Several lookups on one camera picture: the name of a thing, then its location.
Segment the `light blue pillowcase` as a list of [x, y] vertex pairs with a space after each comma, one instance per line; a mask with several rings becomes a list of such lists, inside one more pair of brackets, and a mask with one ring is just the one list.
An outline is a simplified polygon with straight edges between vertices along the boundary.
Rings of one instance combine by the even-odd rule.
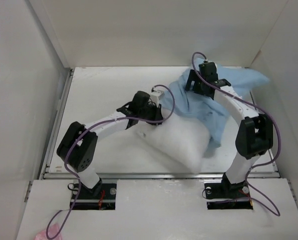
[[[253, 88], [260, 87], [269, 83], [269, 78], [262, 73], [249, 68], [227, 68], [216, 64], [219, 79], [226, 79], [231, 83], [234, 91], [240, 96], [245, 97]], [[170, 92], [165, 91], [161, 99], [163, 108], [172, 110], [173, 100], [175, 98], [174, 113], [181, 117], [196, 118], [210, 132], [209, 146], [218, 148], [221, 146], [221, 139], [227, 122], [229, 112], [216, 101], [209, 97], [198, 95], [192, 91], [185, 91], [190, 70], [186, 69], [177, 80], [171, 82], [168, 88]]]

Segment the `white pillow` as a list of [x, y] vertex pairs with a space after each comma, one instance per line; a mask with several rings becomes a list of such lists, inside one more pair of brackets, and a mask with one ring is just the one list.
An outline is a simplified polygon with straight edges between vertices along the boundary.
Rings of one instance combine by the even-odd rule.
[[196, 118], [173, 113], [160, 125], [142, 124], [137, 135], [191, 173], [198, 174], [215, 154], [209, 130]]

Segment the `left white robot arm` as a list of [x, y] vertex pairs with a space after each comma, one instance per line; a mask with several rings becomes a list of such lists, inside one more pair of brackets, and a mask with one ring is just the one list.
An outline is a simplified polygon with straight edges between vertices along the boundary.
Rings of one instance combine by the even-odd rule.
[[88, 197], [98, 197], [102, 185], [102, 179], [91, 166], [97, 142], [127, 130], [139, 121], [160, 125], [164, 120], [159, 104], [162, 94], [159, 90], [151, 90], [151, 93], [138, 91], [132, 101], [108, 117], [84, 125], [75, 121], [69, 126], [56, 154], [63, 160], [65, 169], [81, 181], [83, 192]]

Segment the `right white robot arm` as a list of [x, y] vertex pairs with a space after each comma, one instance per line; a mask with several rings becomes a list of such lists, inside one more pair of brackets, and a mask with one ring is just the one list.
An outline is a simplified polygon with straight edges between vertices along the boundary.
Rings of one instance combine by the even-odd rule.
[[273, 146], [273, 122], [251, 108], [226, 79], [220, 79], [214, 62], [205, 61], [190, 71], [186, 91], [209, 97], [222, 105], [238, 124], [237, 154], [220, 183], [210, 186], [214, 198], [233, 198], [247, 186], [254, 163]]

